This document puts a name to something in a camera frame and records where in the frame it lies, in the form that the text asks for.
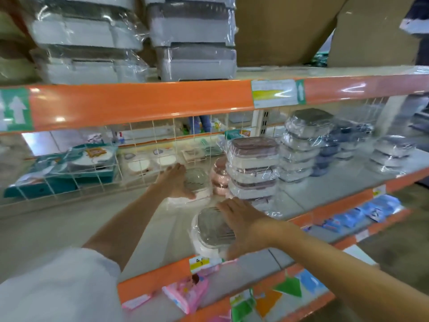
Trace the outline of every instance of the floor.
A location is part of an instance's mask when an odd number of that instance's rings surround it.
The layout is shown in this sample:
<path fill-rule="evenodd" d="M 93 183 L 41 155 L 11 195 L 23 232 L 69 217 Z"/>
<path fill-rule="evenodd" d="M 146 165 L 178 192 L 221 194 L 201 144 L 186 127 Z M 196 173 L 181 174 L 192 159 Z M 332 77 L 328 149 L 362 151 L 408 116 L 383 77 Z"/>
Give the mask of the floor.
<path fill-rule="evenodd" d="M 429 189 L 411 185 L 394 194 L 412 214 L 360 243 L 381 269 L 429 295 Z M 308 316 L 303 322 L 356 322 L 356 314 L 340 300 Z"/>

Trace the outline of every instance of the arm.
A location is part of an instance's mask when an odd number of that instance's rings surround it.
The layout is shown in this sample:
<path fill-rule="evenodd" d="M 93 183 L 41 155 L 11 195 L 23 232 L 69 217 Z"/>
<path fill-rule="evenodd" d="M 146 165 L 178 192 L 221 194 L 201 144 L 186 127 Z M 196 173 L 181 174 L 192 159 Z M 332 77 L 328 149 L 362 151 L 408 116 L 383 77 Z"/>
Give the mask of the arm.
<path fill-rule="evenodd" d="M 110 219 L 83 248 L 93 249 L 115 261 L 123 271 L 161 202 L 166 197 L 195 198 L 185 189 L 185 172 L 185 167 L 180 164 L 161 172 L 141 197 Z"/>
<path fill-rule="evenodd" d="M 236 234 L 228 259 L 275 247 L 303 265 L 365 321 L 429 321 L 429 297 L 289 222 L 237 198 L 217 205 Z"/>

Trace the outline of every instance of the forearm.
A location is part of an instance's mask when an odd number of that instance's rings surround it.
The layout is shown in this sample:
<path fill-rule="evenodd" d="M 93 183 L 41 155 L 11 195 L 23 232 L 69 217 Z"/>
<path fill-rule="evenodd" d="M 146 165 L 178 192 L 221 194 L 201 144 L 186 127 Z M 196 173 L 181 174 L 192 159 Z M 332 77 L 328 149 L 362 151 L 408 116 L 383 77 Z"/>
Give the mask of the forearm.
<path fill-rule="evenodd" d="M 158 184 L 151 185 L 140 198 L 101 227 L 83 247 L 94 249 L 117 262 L 123 271 L 147 224 L 166 197 L 165 188 Z"/>
<path fill-rule="evenodd" d="M 291 223 L 271 231 L 271 247 L 303 265 L 366 321 L 429 321 L 429 298 Z"/>

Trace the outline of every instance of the hand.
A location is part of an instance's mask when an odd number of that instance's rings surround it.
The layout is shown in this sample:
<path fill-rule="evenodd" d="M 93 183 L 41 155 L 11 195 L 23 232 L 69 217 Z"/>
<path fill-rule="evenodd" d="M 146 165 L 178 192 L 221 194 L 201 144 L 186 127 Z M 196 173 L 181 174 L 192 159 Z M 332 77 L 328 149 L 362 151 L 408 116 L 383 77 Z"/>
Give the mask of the hand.
<path fill-rule="evenodd" d="M 165 172 L 160 172 L 155 185 L 159 185 L 167 197 L 185 197 L 195 199 L 195 194 L 185 187 L 185 166 L 177 163 L 174 167 L 167 167 Z"/>
<path fill-rule="evenodd" d="M 228 249 L 227 260 L 270 247 L 271 226 L 278 221 L 237 197 L 222 201 L 216 207 L 236 235 L 236 241 Z"/>

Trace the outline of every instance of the white arrow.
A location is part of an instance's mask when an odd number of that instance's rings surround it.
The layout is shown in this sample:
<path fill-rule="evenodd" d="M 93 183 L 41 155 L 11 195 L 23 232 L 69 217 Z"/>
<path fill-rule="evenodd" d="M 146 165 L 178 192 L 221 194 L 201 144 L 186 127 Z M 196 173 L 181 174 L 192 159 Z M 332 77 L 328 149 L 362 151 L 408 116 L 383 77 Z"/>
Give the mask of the white arrow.
<path fill-rule="evenodd" d="M 0 131 L 7 131 L 7 124 L 6 124 L 6 121 L 4 120 L 5 109 L 6 109 L 5 102 L 0 92 Z"/>
<path fill-rule="evenodd" d="M 9 104 L 9 108 L 13 110 L 15 124 L 25 124 L 24 110 L 27 108 L 18 96 L 13 97 L 12 102 Z"/>
<path fill-rule="evenodd" d="M 299 92 L 299 99 L 304 100 L 304 87 L 302 84 L 299 84 L 298 92 Z"/>

